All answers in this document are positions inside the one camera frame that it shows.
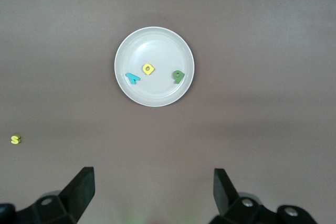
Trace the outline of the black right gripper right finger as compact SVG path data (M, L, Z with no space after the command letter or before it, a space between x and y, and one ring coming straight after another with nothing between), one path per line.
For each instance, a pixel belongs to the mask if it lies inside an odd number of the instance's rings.
M219 214L210 223L316 223L298 206L281 205L273 212L255 195L238 193L222 168L214 169L213 196Z

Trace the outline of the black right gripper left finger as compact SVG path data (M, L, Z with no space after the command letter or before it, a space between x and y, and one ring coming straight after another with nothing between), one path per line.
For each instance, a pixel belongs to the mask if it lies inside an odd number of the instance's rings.
M17 211L1 204L1 223L77 223L95 195L94 168L84 167L57 195L45 195Z

